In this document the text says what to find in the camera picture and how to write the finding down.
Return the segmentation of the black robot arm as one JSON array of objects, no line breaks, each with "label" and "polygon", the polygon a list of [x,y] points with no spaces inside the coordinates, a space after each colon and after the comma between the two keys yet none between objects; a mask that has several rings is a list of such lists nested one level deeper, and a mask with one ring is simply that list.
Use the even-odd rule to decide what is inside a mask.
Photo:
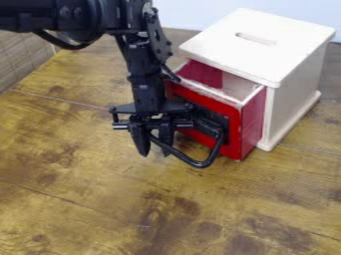
[{"label": "black robot arm", "polygon": [[157,144],[166,155],[187,156],[173,147],[174,132],[190,128],[189,108],[167,99],[166,81],[181,78],[167,66],[169,40],[153,0],[0,0],[0,30],[32,33],[66,50],[115,37],[123,54],[134,102],[110,109],[114,128],[130,132],[138,152]]}]

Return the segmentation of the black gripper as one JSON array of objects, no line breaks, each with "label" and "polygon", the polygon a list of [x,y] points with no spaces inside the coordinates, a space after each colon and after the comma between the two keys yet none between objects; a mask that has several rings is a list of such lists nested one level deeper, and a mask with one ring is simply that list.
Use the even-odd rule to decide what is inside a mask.
[{"label": "black gripper", "polygon": [[130,131],[142,156],[151,150],[151,129],[159,129],[159,141],[173,146],[174,128],[193,127],[190,107],[167,99],[167,80],[181,82],[166,65],[128,65],[134,101],[110,108],[114,129]]}]

